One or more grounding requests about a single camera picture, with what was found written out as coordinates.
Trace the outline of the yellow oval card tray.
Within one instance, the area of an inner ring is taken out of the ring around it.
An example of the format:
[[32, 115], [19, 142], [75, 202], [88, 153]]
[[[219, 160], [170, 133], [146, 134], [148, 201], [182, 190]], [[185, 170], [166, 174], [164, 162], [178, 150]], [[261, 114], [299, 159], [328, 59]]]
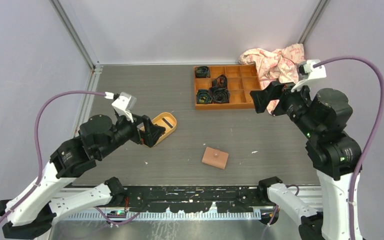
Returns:
[[[168, 120], [173, 126], [174, 128], [169, 128], [163, 121], [163, 118], [165, 118], [166, 120]], [[165, 128], [165, 132], [164, 134], [162, 134], [162, 136], [159, 137], [159, 139], [156, 141], [154, 147], [156, 145], [158, 145], [162, 140], [164, 140], [165, 138], [167, 138], [169, 135], [171, 135], [176, 129], [177, 129], [177, 119], [174, 117], [174, 115], [170, 112], [162, 112], [160, 113], [159, 115], [157, 115], [156, 117], [154, 117], [151, 122], [154, 124], [154, 125], [157, 125], [159, 127], [164, 127]]]

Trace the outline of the brown leather card holder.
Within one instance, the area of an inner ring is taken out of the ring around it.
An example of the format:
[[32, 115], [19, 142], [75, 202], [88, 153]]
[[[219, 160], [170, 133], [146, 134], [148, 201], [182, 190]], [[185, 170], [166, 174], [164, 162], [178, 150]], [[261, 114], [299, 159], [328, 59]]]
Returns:
[[229, 154], [219, 149], [207, 147], [203, 153], [203, 164], [224, 170], [228, 162]]

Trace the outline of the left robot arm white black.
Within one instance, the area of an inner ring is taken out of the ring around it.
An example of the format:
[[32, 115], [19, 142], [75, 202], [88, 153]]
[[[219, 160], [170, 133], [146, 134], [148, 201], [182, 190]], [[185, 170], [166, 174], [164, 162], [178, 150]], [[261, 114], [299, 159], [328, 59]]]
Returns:
[[116, 123], [106, 115], [92, 116], [80, 126], [78, 136], [63, 142], [50, 156], [42, 175], [32, 183], [34, 191], [0, 201], [0, 216], [7, 218], [4, 237], [31, 240], [75, 212], [121, 206], [127, 194], [116, 177], [70, 197], [56, 198], [56, 194], [126, 142], [153, 147], [165, 132], [146, 115], [135, 115], [133, 120], [119, 116]]

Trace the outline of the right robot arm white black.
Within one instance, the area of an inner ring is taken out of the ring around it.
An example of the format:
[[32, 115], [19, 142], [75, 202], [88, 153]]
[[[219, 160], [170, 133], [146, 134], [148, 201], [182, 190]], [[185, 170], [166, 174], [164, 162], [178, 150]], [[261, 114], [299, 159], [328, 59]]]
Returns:
[[263, 90], [252, 90], [250, 96], [257, 113], [276, 100], [272, 114], [287, 115], [306, 137], [305, 149], [322, 191], [322, 210], [306, 205], [276, 176], [259, 181], [257, 198], [263, 205], [274, 203], [283, 209], [303, 240], [360, 240], [360, 231], [349, 226], [348, 193], [352, 176], [361, 171], [358, 161], [362, 150], [345, 132], [353, 113], [348, 97], [332, 88], [323, 88], [311, 97], [308, 86], [297, 91], [294, 86], [272, 81]]

